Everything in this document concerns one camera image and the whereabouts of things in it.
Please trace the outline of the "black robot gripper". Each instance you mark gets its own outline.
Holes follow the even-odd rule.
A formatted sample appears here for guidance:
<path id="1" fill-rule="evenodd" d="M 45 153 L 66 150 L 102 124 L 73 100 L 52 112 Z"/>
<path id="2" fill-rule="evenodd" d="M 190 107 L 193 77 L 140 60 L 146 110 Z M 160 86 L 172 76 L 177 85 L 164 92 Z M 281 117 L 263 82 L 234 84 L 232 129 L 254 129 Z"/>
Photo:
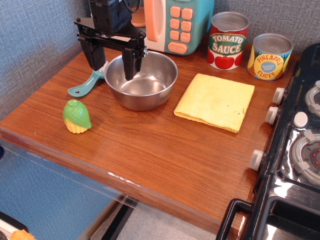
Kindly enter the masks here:
<path id="1" fill-rule="evenodd" d="M 106 62 L 105 48 L 120 51 L 125 79 L 141 71 L 142 58 L 148 53 L 146 33 L 132 24 L 141 7 L 139 0 L 90 0 L 91 17 L 77 17 L 78 40 L 89 66 L 98 71 Z"/>

